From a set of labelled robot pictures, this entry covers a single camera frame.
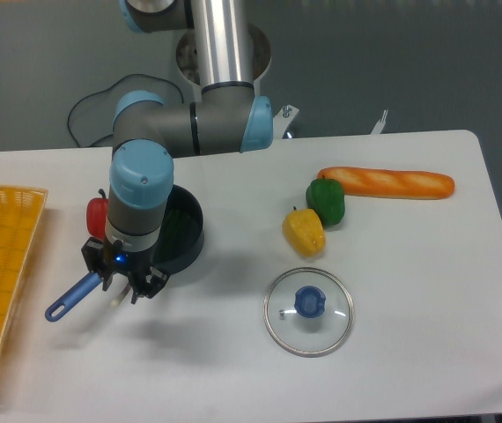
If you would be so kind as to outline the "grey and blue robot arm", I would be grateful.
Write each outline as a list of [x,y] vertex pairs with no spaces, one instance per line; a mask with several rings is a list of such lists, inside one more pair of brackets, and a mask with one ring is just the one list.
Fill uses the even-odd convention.
[[121,274],[133,297],[151,298],[190,266],[203,246],[195,199],[173,182],[177,158],[269,147],[273,115],[255,94],[251,40],[241,1],[123,1],[142,33],[191,28],[201,98],[167,106],[155,93],[125,94],[114,114],[108,207],[101,234],[83,246],[81,294]]

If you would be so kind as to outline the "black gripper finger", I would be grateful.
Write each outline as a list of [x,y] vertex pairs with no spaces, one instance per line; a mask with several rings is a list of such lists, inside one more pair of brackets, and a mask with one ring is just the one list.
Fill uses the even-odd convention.
[[94,272],[102,280],[102,290],[106,291],[112,284],[113,268],[105,259],[104,242],[90,237],[81,248],[88,271]]
[[131,303],[136,304],[140,298],[153,298],[168,282],[168,274],[150,266],[142,271],[129,274],[129,285],[132,288]]

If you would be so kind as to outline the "round silver robot base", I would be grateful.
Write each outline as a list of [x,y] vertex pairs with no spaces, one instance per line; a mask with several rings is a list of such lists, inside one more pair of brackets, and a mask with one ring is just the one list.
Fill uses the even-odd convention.
[[[261,81],[266,75],[271,63],[271,45],[266,34],[258,26],[249,23],[248,32],[255,93],[259,94]],[[176,65],[183,77],[193,86],[194,90],[200,93],[200,75],[194,29],[188,29],[177,43]]]

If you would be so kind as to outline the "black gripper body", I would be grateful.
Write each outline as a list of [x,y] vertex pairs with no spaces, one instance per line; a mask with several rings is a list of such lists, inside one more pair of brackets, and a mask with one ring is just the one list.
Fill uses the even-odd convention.
[[115,273],[125,276],[129,282],[145,282],[151,273],[155,247],[140,251],[127,251],[121,241],[103,241],[100,276],[109,280]]

